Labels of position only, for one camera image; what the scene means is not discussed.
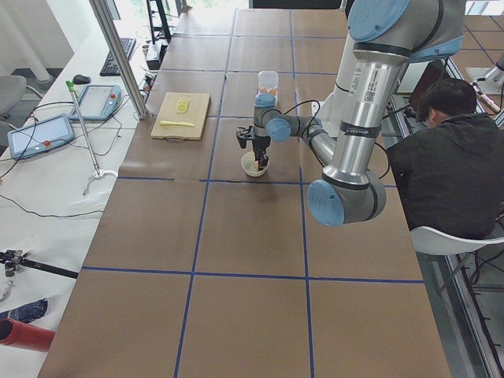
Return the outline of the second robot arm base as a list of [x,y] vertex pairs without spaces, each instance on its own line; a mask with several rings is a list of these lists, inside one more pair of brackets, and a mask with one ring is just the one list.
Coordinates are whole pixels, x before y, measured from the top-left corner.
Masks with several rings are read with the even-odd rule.
[[468,67],[473,86],[486,95],[498,95],[503,89],[503,56],[489,68]]

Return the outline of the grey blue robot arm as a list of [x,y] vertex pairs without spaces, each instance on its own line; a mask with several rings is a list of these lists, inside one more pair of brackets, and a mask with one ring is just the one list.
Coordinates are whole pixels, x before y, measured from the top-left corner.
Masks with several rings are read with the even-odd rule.
[[387,103],[409,64],[460,50],[464,15],[463,1],[354,2],[338,71],[347,87],[327,99],[328,119],[288,116],[272,95],[259,94],[253,124],[236,134],[239,144],[251,144],[265,169],[271,142],[303,139],[323,167],[308,189],[312,216],[327,226],[373,219],[387,201],[368,167]]

